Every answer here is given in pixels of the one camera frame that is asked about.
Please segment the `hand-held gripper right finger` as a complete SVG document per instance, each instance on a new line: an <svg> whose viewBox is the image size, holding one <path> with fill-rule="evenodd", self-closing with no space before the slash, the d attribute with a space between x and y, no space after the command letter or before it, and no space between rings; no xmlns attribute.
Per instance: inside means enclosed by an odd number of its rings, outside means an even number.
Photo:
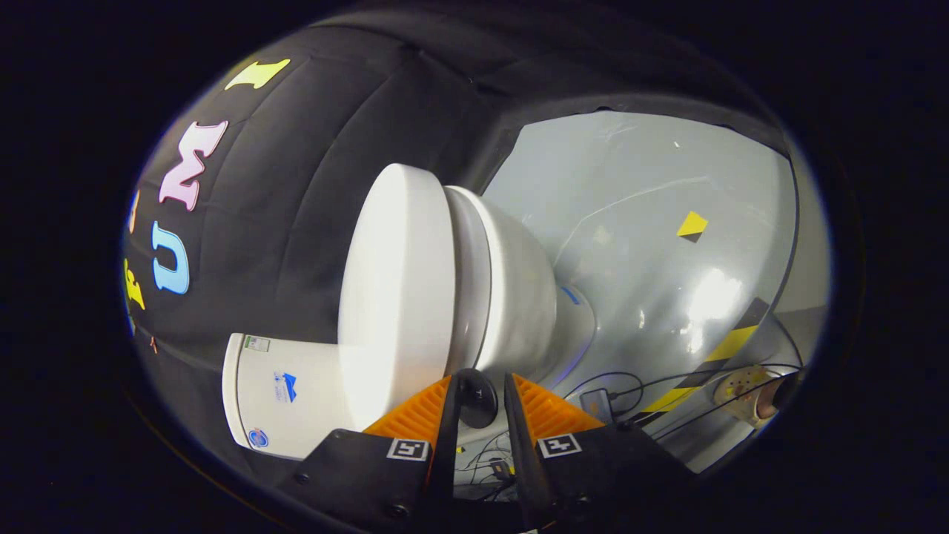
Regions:
<svg viewBox="0 0 949 534"><path fill-rule="evenodd" d="M518 499L537 531L644 528L694 473L633 423L603 423L509 373L505 408Z"/></svg>

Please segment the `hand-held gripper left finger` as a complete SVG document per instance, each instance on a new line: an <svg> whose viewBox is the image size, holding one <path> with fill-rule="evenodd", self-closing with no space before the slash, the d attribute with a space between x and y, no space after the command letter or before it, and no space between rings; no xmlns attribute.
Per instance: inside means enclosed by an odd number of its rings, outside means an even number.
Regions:
<svg viewBox="0 0 949 534"><path fill-rule="evenodd" d="M411 396L362 432L335 429L278 490L332 533L410 533L453 497L457 375Z"/></svg>

